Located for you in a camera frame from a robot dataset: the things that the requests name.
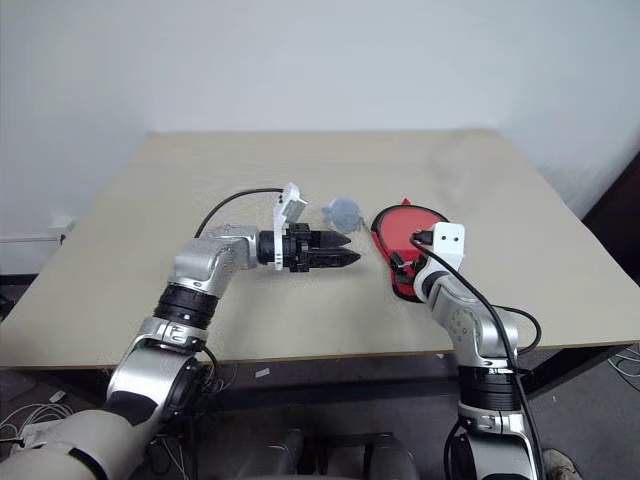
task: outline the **white bracket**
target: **white bracket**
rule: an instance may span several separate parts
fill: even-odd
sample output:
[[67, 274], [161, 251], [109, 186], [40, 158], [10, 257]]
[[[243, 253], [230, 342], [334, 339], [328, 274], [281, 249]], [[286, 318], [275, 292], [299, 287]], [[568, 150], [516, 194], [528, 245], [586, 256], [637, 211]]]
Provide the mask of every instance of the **white bracket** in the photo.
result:
[[300, 198], [298, 186], [288, 183], [273, 207], [273, 256], [276, 270], [282, 270], [284, 264], [282, 236], [287, 224], [296, 222], [306, 206], [307, 202]]
[[[438, 222], [433, 226], [433, 244], [431, 251], [442, 257], [453, 268], [458, 270], [464, 258], [464, 225], [459, 223]], [[448, 271], [436, 260], [429, 259], [429, 263], [418, 272], [413, 282], [413, 288], [417, 297], [427, 302], [427, 297], [422, 291], [422, 282], [439, 270]]]

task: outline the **white cable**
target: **white cable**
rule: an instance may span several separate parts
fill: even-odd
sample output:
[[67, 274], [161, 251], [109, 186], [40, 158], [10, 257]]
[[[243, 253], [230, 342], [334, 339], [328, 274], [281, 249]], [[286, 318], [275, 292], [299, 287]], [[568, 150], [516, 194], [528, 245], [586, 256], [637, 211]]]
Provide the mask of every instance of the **white cable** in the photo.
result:
[[10, 237], [0, 237], [0, 243], [30, 243], [30, 242], [59, 242], [57, 235], [13, 235]]
[[220, 391], [223, 392], [225, 390], [227, 390], [229, 387], [231, 387], [231, 385], [233, 385], [233, 383], [236, 381], [236, 378], [238, 378], [238, 364], [236, 363], [236, 368], [233, 371], [233, 376], [231, 377], [231, 380], [229, 380], [228, 382], [225, 383], [225, 381], [222, 381], [222, 387], [220, 388]]
[[624, 358], [625, 360], [628, 360], [630, 362], [638, 362], [640, 363], [640, 358], [635, 358], [635, 357], [627, 357], [625, 355], [621, 355], [619, 353], [616, 353], [616, 357], [618, 358]]
[[[9, 423], [9, 420], [15, 416], [16, 414], [23, 412], [25, 410], [34, 409], [27, 418], [22, 422], [20, 428], [16, 425]], [[44, 418], [53, 417], [54, 419], [63, 419], [70, 415], [73, 415], [73, 410], [71, 407], [65, 404], [57, 404], [57, 403], [34, 403], [31, 405], [25, 405], [24, 407], [20, 407], [15, 409], [9, 415], [7, 415], [2, 422], [0, 422], [0, 429], [5, 427], [11, 427], [16, 433], [17, 438], [22, 437], [22, 432], [27, 425], [31, 425], [32, 423], [36, 423], [42, 421]]]
[[180, 465], [182, 466], [182, 471], [184, 472], [184, 453], [182, 452], [182, 444], [178, 442], [178, 451], [180, 452]]
[[18, 438], [18, 428], [17, 428], [13, 423], [6, 423], [6, 424], [2, 425], [2, 426], [0, 427], [0, 430], [2, 430], [2, 429], [3, 429], [3, 428], [5, 428], [5, 427], [11, 427], [11, 428], [13, 428], [13, 437], [14, 437], [14, 438]]
[[40, 404], [40, 406], [38, 406], [35, 411], [31, 412], [31, 414], [22, 423], [22, 426], [18, 431], [18, 435], [22, 436], [22, 432], [27, 425], [40, 422], [43, 418], [52, 416], [54, 419], [62, 420], [72, 413], [73, 410], [71, 410], [71, 407], [67, 405], [57, 403]]
[[624, 375], [625, 377], [631, 377], [631, 378], [640, 378], [640, 373], [638, 374], [627, 373], [624, 370], [622, 370], [620, 367], [618, 367], [615, 363], [613, 363], [611, 359], [607, 361], [609, 362], [609, 365], [611, 365], [621, 375]]
[[169, 454], [169, 458], [171, 459], [173, 464], [176, 466], [176, 468], [178, 470], [180, 470], [180, 473], [182, 473], [183, 480], [189, 480], [189, 477], [187, 476], [186, 472], [184, 471], [184, 467], [180, 466], [180, 463], [178, 462], [176, 457], [173, 455], [173, 452], [169, 448], [169, 445], [167, 444], [167, 441], [164, 438], [161, 438], [160, 441], [162, 442], [162, 445], [164, 445], [164, 449]]
[[629, 350], [634, 355], [638, 355], [638, 357], [640, 357], [640, 343], [638, 344], [638, 346], [636, 348], [638, 349], [637, 352], [631, 347], [627, 347], [625, 350]]

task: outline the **wall outlet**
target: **wall outlet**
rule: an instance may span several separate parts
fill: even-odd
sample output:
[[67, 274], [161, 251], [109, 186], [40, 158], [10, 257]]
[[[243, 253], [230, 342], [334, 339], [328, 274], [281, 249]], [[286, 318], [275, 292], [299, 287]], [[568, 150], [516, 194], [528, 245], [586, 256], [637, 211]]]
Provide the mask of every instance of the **wall outlet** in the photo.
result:
[[76, 221], [75, 220], [69, 220], [66, 222], [60, 222], [60, 223], [56, 223], [55, 225], [50, 226], [47, 229], [47, 232], [50, 233], [52, 236], [55, 236], [56, 238], [60, 239], [61, 241], [64, 240], [67, 236], [69, 236], [69, 234], [71, 233], [71, 230], [73, 230], [73, 227], [75, 227], [76, 225]]

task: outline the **shoe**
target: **shoe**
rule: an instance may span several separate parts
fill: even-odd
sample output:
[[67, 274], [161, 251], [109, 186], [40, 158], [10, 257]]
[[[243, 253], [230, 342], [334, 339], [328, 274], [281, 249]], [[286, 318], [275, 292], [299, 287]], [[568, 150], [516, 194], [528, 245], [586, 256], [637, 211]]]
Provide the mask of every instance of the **shoe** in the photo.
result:
[[582, 480], [575, 465], [564, 453], [553, 448], [542, 452], [548, 480]]

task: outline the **small white paper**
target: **small white paper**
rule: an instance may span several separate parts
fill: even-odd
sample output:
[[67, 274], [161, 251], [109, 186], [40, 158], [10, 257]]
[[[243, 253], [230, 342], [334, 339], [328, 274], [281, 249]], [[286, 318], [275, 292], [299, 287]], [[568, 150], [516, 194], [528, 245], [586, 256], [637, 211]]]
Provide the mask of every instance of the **small white paper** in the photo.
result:
[[271, 370], [269, 370], [268, 368], [263, 368], [262, 370], [258, 370], [256, 372], [256, 378], [266, 377], [270, 373], [271, 373]]
[[63, 390], [58, 390], [56, 393], [51, 395], [51, 398], [49, 398], [49, 401], [51, 403], [58, 403], [60, 400], [62, 400], [62, 398], [65, 395], [66, 395], [66, 393]]

